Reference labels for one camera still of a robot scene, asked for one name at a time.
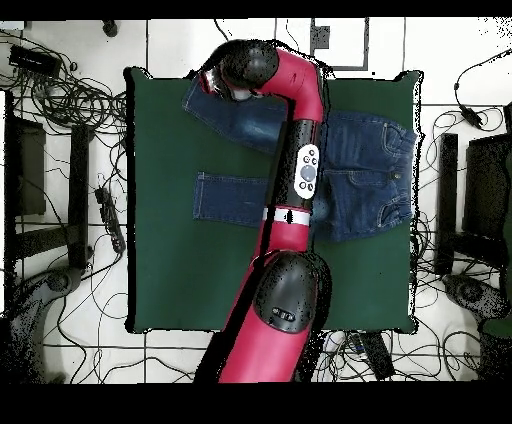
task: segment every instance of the control buttons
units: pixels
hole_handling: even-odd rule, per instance
[[[295,316],[293,314],[283,311],[280,308],[272,308],[272,313],[276,315],[278,318],[284,319],[285,321],[295,321]]]
[[[315,179],[316,169],[311,165],[305,165],[300,170],[300,176],[309,183]]]
[[[315,194],[319,157],[320,152],[314,144],[302,146],[297,152],[293,187],[302,199],[311,199]]]

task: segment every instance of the denim fabric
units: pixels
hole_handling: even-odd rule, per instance
[[[205,94],[197,78],[183,108],[232,142],[269,155],[286,117],[284,103],[226,102]],[[369,237],[409,219],[415,141],[414,132],[389,119],[330,111],[322,129],[323,174],[313,202],[317,237],[334,242]],[[258,228],[267,181],[199,172],[194,219]]]

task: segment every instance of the circular button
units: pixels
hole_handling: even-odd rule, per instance
[[[315,179],[316,170],[311,165],[305,165],[300,170],[300,176],[309,183],[310,181],[313,181]]]

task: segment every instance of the green mat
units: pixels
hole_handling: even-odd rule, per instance
[[[181,108],[189,80],[150,79],[131,69],[135,123],[136,271],[130,278],[134,331],[224,326],[254,250],[257,230],[194,221],[198,171],[267,177],[271,159],[229,142]],[[369,112],[413,129],[420,74],[397,82],[329,82],[332,107]],[[317,243],[333,276],[326,328],[414,329],[408,316],[410,224],[367,239]]]

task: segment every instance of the red robot arm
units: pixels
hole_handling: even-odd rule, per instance
[[[310,61],[259,40],[219,47],[200,72],[227,101],[271,95],[288,105],[256,249],[224,329],[195,381],[288,382],[311,334],[321,272],[306,253],[318,181],[323,78]]]

